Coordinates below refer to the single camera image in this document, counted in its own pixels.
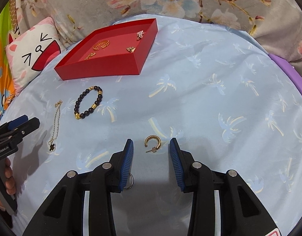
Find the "left hand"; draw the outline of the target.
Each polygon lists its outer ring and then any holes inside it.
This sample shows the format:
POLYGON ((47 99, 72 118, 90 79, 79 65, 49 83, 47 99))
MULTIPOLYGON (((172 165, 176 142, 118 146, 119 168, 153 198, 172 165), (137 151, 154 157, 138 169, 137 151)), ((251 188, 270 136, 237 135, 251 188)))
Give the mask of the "left hand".
MULTIPOLYGON (((15 179, 13 177, 13 171, 11 169, 11 161, 8 158, 5 158, 5 167, 4 167, 4 174, 6 177, 5 180, 5 187, 6 187, 6 192, 9 195, 14 195, 17 191, 16 189, 16 183, 15 183, 15 179)), ((3 203, 0 200, 0 210, 5 211, 6 208, 3 205, 3 203)))

